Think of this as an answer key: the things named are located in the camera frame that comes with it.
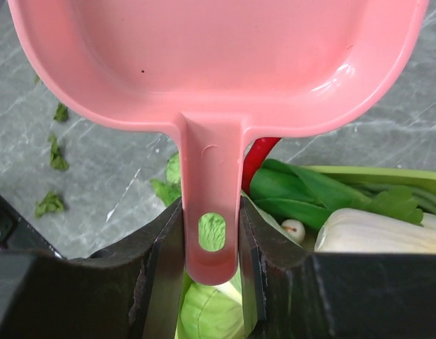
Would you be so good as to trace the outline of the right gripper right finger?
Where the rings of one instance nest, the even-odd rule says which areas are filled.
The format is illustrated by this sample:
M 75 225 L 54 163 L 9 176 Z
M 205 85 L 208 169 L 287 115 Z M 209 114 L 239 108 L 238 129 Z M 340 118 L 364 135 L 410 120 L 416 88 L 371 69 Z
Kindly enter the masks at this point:
M 248 338 L 436 338 L 436 255 L 314 253 L 240 204 Z

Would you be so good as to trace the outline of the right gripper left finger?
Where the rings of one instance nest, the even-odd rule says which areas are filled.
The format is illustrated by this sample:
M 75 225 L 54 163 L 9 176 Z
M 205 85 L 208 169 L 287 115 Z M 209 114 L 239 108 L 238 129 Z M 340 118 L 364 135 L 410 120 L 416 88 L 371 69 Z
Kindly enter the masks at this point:
M 88 258 L 0 252 L 0 338 L 173 338 L 182 203 Z

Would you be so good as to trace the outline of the pink dustpan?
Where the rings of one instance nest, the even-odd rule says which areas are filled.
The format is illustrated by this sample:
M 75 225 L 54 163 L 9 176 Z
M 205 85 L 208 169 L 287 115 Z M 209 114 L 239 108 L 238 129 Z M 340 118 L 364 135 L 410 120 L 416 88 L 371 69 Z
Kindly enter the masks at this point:
M 179 148 L 185 263 L 231 279 L 243 154 L 369 110 L 411 56 L 426 1 L 10 1 L 40 80 L 97 124 Z

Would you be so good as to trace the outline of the small white garlic bulb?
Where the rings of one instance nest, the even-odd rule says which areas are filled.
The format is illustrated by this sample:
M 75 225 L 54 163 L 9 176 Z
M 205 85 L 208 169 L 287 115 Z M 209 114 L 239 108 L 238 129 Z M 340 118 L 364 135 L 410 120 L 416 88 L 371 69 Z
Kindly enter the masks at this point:
M 288 233 L 288 236 L 297 244 L 301 244 L 306 235 L 304 225 L 298 221 L 293 219 L 284 220 L 281 224 L 281 227 Z

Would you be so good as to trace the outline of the white radish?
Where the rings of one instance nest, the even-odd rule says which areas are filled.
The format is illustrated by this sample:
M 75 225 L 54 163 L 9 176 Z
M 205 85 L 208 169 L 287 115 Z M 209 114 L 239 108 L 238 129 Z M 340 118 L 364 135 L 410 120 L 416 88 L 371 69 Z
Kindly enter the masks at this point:
M 419 225 L 361 210 L 332 213 L 320 229 L 315 251 L 342 253 L 436 254 L 436 215 Z

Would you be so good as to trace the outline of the dark green leafy vegetable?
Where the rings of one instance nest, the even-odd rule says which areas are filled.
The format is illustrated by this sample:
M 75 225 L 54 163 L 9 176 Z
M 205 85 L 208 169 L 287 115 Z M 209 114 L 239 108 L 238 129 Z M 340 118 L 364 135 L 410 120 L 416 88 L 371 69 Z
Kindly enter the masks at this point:
M 257 207 L 280 219 L 295 219 L 319 230 L 341 208 L 363 209 L 371 198 L 314 170 L 265 160 L 255 172 L 249 196 Z

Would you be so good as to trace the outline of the long napa cabbage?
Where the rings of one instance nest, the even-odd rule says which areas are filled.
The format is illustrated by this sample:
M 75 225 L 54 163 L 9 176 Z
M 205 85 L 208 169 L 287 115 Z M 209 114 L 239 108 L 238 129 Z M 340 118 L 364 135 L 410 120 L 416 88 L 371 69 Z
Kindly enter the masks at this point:
M 182 195 L 178 152 L 173 154 L 167 161 L 165 180 L 153 178 L 150 183 L 155 195 L 163 202 L 165 207 L 168 207 Z

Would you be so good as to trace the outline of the green paper scrap front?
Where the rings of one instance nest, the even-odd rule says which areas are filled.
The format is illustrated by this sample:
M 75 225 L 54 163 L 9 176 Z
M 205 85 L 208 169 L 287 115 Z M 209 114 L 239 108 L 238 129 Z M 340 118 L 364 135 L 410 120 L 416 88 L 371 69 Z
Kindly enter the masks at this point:
M 61 196 L 55 191 L 49 191 L 45 197 L 35 205 L 35 217 L 41 218 L 48 213 L 58 213 L 65 210 Z

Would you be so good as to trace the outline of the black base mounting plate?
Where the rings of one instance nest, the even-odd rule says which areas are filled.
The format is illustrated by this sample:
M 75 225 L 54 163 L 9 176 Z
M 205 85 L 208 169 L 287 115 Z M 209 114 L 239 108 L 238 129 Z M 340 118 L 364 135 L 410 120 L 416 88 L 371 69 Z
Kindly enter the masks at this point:
M 47 251 L 63 256 L 0 195 L 0 251 Z

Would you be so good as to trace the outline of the light green lettuce leaf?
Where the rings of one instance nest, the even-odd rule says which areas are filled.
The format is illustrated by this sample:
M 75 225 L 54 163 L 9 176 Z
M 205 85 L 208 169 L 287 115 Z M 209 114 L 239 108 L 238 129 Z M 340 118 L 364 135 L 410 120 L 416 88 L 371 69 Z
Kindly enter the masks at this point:
M 364 210 L 414 225 L 420 225 L 423 220 L 423 211 L 418 207 L 418 200 L 413 197 L 412 190 L 406 186 L 398 186 L 378 193 Z

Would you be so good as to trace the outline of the red chili pepper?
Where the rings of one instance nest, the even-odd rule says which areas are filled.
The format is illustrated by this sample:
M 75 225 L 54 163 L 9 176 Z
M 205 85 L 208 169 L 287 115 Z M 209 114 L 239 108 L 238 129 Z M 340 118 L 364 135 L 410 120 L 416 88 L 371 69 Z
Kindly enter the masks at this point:
M 242 190 L 247 195 L 249 195 L 250 183 L 253 176 L 280 140 L 281 138 L 265 137 L 256 139 L 252 144 L 245 156 L 242 171 Z

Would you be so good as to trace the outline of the green paper scrap by dustpan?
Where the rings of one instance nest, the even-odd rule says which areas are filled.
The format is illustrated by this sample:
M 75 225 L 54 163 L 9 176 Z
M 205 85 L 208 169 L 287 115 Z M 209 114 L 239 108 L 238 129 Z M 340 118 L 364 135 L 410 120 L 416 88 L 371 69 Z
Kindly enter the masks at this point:
M 58 145 L 57 137 L 54 134 L 51 134 L 48 138 L 48 141 L 51 143 L 50 146 L 50 166 L 59 171 L 67 171 L 69 169 L 69 163 L 64 158 L 61 152 L 61 148 Z

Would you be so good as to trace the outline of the green square tray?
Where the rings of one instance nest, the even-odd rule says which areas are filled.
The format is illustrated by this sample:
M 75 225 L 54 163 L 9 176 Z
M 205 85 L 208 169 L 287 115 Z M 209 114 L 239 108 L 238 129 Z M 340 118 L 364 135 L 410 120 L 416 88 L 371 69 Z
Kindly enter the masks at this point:
M 436 172 L 381 167 L 306 166 L 341 182 L 360 186 L 366 191 L 380 191 L 383 186 L 413 187 L 423 197 L 422 207 L 436 215 Z

